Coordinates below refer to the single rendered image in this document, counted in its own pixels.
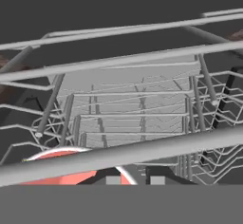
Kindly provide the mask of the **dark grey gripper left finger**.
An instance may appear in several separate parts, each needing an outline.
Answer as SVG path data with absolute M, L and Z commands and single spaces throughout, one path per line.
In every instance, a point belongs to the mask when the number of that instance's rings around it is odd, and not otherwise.
M 96 185 L 116 185 L 121 183 L 121 172 L 113 167 L 99 170 L 95 176 L 89 177 L 79 185 L 96 184 Z

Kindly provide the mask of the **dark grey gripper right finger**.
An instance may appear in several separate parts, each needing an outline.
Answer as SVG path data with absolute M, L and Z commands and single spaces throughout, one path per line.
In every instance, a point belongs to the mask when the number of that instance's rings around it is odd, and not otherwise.
M 148 185 L 169 185 L 169 184 L 189 184 L 195 185 L 194 182 L 176 176 L 167 166 L 147 166 L 145 168 L 146 180 Z

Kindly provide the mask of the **red bowl with white rim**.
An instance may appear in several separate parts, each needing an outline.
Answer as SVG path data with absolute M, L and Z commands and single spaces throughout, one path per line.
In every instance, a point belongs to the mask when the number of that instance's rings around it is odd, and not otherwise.
M 74 153 L 82 153 L 89 151 L 89 148 L 65 146 L 61 148 L 54 148 L 40 152 L 26 159 L 26 161 L 36 160 L 36 159 L 48 159 L 56 158 L 65 155 L 71 155 Z M 115 167 L 121 172 L 121 183 L 120 185 L 137 185 L 138 182 L 131 176 L 131 174 L 125 170 L 123 167 Z M 96 175 L 98 171 L 88 171 L 78 174 L 65 175 L 61 177 L 51 177 L 45 179 L 34 180 L 31 182 L 26 182 L 26 185 L 78 185 L 79 182 Z

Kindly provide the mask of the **dark grey dishwasher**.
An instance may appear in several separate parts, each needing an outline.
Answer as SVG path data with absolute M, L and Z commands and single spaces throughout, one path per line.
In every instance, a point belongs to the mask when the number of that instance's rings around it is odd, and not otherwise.
M 0 44 L 37 40 L 53 31 L 192 20 L 228 9 L 243 9 L 243 0 L 0 0 Z M 243 40 L 243 26 L 218 28 L 216 34 Z M 12 57 L 12 51 L 0 52 L 0 63 Z M 243 171 L 205 186 L 227 184 L 243 185 Z

